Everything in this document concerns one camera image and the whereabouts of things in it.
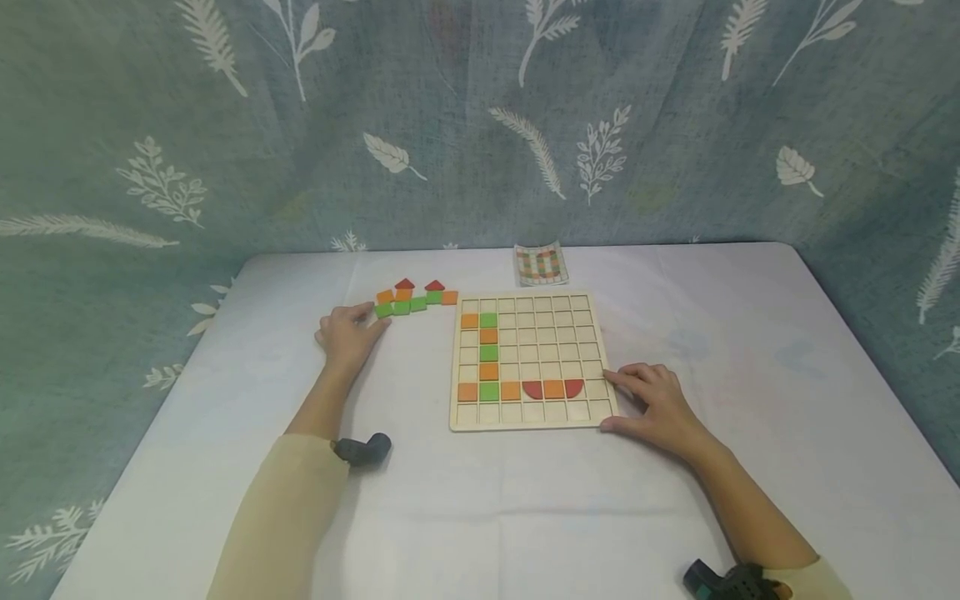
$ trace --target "left hand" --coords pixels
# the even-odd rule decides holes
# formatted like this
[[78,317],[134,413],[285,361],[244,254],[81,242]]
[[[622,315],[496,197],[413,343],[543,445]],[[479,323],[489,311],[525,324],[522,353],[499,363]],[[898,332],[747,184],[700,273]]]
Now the left hand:
[[373,310],[373,302],[356,306],[338,306],[320,319],[320,329],[313,334],[326,351],[324,371],[352,379],[363,368],[373,346],[390,326],[390,319],[379,319],[370,326],[365,321]]

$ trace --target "green square tile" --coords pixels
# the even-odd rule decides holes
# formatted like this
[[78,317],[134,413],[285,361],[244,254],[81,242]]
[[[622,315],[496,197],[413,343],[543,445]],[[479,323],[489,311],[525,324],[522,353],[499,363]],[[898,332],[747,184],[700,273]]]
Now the green square tile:
[[500,399],[500,384],[493,381],[480,384],[480,401],[497,402]]
[[480,347],[480,362],[481,363],[495,363],[497,356],[499,355],[497,346],[495,344],[487,344]]
[[376,312],[377,319],[384,319],[394,314],[394,306],[387,302],[386,304],[377,305],[374,311]]

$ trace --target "red triangle tile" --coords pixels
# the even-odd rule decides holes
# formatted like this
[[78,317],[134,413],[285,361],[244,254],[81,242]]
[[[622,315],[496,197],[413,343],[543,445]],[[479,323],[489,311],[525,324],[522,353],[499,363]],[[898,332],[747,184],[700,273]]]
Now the red triangle tile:
[[543,386],[539,381],[524,381],[523,391],[534,400],[543,400]]

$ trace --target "right hand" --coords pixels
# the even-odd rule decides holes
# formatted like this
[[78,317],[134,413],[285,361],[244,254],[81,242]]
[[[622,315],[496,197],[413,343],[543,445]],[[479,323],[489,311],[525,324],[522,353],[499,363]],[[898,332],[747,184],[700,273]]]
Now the right hand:
[[686,403],[677,374],[664,365],[635,363],[618,372],[604,370],[604,377],[632,392],[646,403],[647,410],[637,419],[607,417],[600,423],[600,431],[649,442],[687,462],[719,444]]

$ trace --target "wooden grid board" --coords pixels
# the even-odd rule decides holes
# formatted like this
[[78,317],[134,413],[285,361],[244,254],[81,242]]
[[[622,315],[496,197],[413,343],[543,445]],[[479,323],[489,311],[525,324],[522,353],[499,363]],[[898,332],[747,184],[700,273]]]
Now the wooden grid board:
[[617,415],[595,306],[570,290],[461,295],[450,429],[595,427]]

